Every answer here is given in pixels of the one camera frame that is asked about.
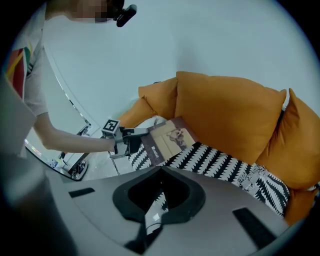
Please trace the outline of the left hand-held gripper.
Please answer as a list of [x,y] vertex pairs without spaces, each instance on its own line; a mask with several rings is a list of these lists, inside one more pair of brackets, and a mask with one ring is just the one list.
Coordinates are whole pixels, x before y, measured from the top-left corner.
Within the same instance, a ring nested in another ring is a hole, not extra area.
[[108,119],[101,129],[104,139],[114,139],[112,158],[129,157],[139,151],[141,137],[149,134],[147,128],[124,128],[119,120]]

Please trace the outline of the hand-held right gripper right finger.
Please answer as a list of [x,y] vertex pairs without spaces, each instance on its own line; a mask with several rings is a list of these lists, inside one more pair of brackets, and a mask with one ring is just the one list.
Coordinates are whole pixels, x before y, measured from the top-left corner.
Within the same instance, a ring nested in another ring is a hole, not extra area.
[[183,224],[195,217],[206,201],[204,189],[194,180],[166,166],[160,169],[160,179],[168,206],[161,223]]

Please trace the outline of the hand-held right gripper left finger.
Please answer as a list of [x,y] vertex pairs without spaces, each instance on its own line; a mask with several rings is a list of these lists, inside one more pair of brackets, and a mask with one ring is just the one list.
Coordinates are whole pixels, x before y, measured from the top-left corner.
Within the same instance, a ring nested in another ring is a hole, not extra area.
[[145,214],[161,189],[160,172],[160,167],[137,172],[138,176],[115,189],[112,195],[113,204],[126,220],[137,223],[145,221]]

